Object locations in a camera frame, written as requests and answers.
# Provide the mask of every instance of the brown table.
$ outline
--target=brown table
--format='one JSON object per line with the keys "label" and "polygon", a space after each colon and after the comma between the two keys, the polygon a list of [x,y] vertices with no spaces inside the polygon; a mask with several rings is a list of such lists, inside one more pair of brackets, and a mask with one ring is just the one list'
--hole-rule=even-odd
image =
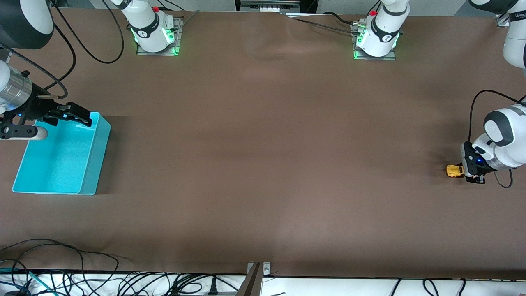
{"label": "brown table", "polygon": [[[116,56],[108,11],[65,14],[95,55]],[[474,185],[444,173],[460,162],[476,92],[524,94],[521,70],[502,57],[506,30],[490,18],[410,17],[404,31],[395,62],[353,60],[345,33],[276,13],[199,12],[178,57],[136,56],[127,31],[111,65],[75,43],[68,100],[113,127],[98,195],[12,193],[26,143],[1,142],[0,244],[53,238],[124,256],[121,270],[271,261],[281,275],[524,278],[526,169],[509,190],[491,175]],[[23,52],[57,76],[70,65],[58,34]],[[509,104],[481,97],[473,137]],[[24,262],[79,268],[53,247]],[[95,256],[86,266],[112,267]]]}

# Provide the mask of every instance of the cable connector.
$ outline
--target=cable connector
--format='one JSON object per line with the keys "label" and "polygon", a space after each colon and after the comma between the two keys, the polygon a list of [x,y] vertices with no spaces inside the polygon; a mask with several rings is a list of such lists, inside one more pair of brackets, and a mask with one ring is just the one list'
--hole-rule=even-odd
{"label": "cable connector", "polygon": [[212,277],[212,284],[210,285],[210,291],[208,292],[208,295],[217,295],[219,292],[217,292],[216,287],[216,276]]}

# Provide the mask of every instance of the light blue plastic container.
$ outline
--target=light blue plastic container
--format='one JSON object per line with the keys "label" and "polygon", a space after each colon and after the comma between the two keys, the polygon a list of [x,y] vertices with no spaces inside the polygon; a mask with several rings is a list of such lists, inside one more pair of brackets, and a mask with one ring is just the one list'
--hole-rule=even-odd
{"label": "light blue plastic container", "polygon": [[16,174],[13,192],[94,195],[112,126],[98,113],[92,126],[58,121],[36,122],[48,130],[41,141],[29,141]]}

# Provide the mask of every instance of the silver metal cylinder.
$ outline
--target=silver metal cylinder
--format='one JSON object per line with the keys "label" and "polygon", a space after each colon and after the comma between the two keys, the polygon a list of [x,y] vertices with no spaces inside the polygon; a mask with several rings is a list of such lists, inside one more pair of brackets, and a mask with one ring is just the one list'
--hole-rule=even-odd
{"label": "silver metal cylinder", "polygon": [[9,66],[10,77],[7,85],[0,92],[0,107],[6,111],[14,110],[24,104],[33,89],[29,78],[22,76],[20,71]]}

